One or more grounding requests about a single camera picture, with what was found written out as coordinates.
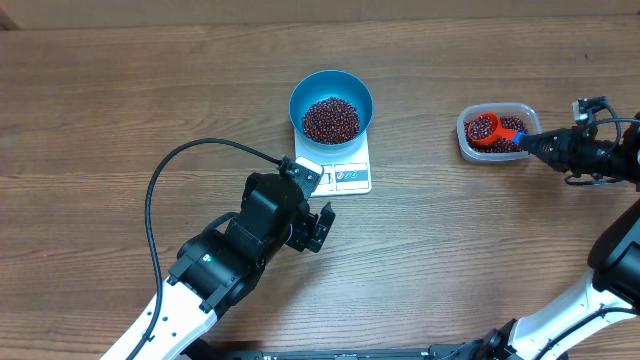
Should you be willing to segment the orange scoop with blue handle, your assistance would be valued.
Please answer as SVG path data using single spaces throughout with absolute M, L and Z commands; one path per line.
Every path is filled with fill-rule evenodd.
M 500 139 L 520 144 L 527 137 L 524 132 L 504 128 L 501 119 L 492 112 L 482 113 L 470 121 L 466 133 L 477 146 L 490 146 Z

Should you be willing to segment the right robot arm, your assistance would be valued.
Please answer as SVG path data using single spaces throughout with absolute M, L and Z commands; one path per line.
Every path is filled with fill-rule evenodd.
M 520 144 L 559 172 L 639 183 L 639 118 L 610 118 L 523 135 Z M 639 315 L 639 204 L 596 240 L 587 272 L 536 313 L 461 347 L 461 359 L 565 359 L 567 351 L 617 322 Z

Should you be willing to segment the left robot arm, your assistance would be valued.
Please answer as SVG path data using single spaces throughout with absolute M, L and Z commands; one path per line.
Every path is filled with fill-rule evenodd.
M 335 219 L 308 199 L 324 175 L 304 158 L 283 158 L 275 174 L 251 174 L 241 208 L 209 224 L 179 250 L 168 277 L 107 359 L 175 359 L 253 291 L 283 247 L 320 251 Z

